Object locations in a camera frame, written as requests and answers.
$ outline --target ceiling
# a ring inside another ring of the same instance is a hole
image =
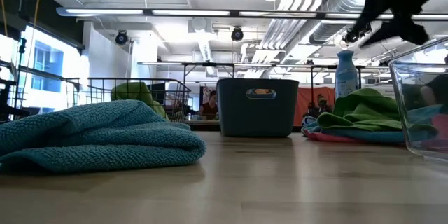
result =
[[[194,8],[194,9],[223,9],[223,10],[274,10],[277,9],[279,1],[269,2],[265,0],[55,0],[66,7],[89,7],[89,8]],[[425,12],[442,13],[448,9],[447,0],[431,0],[424,6]],[[198,50],[196,41],[185,38],[188,30],[189,17],[102,17],[102,22],[115,32],[114,24],[120,26],[126,24],[148,24],[151,23],[162,37],[163,45],[159,47],[159,55],[165,58],[175,57],[175,55],[191,55],[192,51]],[[250,41],[260,41],[263,39],[271,20],[264,19],[230,19],[212,18],[213,30],[218,31],[218,37],[210,41],[211,50],[234,51],[239,53],[243,43]],[[439,22],[429,22],[424,24],[429,34],[443,34],[448,31],[448,25]],[[242,27],[245,40],[233,42],[230,34],[234,26]],[[102,25],[97,22],[96,29],[102,29]],[[340,47],[340,37],[333,39],[333,47],[325,46],[318,50],[319,59],[334,59]],[[382,44],[374,45],[370,48],[360,50],[356,45],[351,50],[355,51],[356,63],[368,62],[372,57],[388,53],[401,53],[413,48],[413,45],[403,43],[399,39],[385,41]]]

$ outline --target teal towel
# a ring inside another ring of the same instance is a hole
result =
[[[189,126],[167,122],[142,101],[75,106],[0,125],[0,163],[49,172],[189,165],[205,153]]]

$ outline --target wooden table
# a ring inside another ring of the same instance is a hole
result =
[[[0,223],[448,222],[448,165],[404,148],[198,134],[189,167],[0,176]]]

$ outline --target security camera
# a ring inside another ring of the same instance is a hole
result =
[[[232,32],[232,40],[233,41],[241,41],[244,37],[243,31],[241,30],[241,27],[235,27],[233,28]]]
[[[115,38],[115,42],[118,45],[126,44],[127,40],[128,40],[127,31],[119,31],[117,37]]]

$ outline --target dark gray plastic bin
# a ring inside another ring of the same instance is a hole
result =
[[[295,80],[219,80],[221,132],[228,137],[287,137],[293,131],[298,86]]]

